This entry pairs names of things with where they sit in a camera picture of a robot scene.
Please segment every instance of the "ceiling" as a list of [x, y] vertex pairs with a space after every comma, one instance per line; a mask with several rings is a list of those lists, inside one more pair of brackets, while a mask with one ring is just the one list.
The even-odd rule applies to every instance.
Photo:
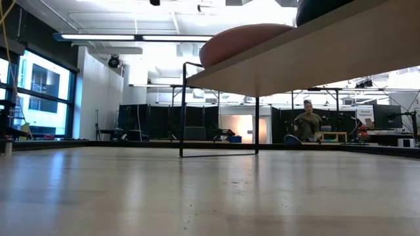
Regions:
[[162, 1], [159, 7], [139, 0], [18, 0], [18, 3], [63, 33], [77, 30], [214, 35], [244, 24], [292, 25], [296, 14], [296, 8], [281, 7], [275, 0], [254, 0], [238, 7], [225, 6], [225, 0]]
[[[61, 33], [215, 35], [245, 24], [293, 25], [296, 15], [296, 8], [281, 7], [275, 0], [252, 0], [235, 7], [226, 6], [226, 0], [161, 0], [159, 7], [143, 0], [18, 0], [18, 4]], [[178, 78], [175, 83], [179, 82], [182, 63], [187, 60], [177, 52], [178, 44], [82, 43], [90, 46], [89, 52], [103, 62], [110, 57], [106, 52], [115, 52], [110, 48], [127, 52], [127, 48], [141, 47], [141, 57], [148, 57], [144, 61], [148, 62], [150, 77]], [[195, 51], [202, 45], [196, 44]], [[188, 60], [200, 62], [197, 52], [194, 56]], [[126, 64], [139, 62], [133, 55], [121, 55], [120, 58]]]

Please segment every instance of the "gray floor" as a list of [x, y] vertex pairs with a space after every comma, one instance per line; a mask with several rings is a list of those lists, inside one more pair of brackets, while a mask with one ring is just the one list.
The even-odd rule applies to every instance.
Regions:
[[84, 147], [0, 157], [0, 181], [2, 236], [420, 235], [420, 162], [397, 157]]

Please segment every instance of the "computer monitor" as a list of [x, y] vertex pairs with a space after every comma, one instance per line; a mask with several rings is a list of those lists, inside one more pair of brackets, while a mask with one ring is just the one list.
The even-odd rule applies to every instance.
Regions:
[[391, 105], [373, 105], [373, 117], [375, 119], [375, 128], [402, 128], [400, 106]]

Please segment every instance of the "sign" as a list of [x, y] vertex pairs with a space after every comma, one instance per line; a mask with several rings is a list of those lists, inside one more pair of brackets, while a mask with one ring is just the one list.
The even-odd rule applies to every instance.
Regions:
[[357, 109], [356, 117], [365, 125], [366, 119], [370, 119], [372, 122], [375, 121], [375, 119], [373, 118], [373, 109]]

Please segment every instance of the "woman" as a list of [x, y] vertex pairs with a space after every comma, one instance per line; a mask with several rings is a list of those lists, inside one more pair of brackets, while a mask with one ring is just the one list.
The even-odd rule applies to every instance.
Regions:
[[321, 117], [313, 113], [312, 103], [308, 100], [303, 102], [304, 113], [298, 115], [295, 119], [295, 130], [297, 137], [301, 140], [309, 140], [315, 138], [315, 133], [320, 132]]

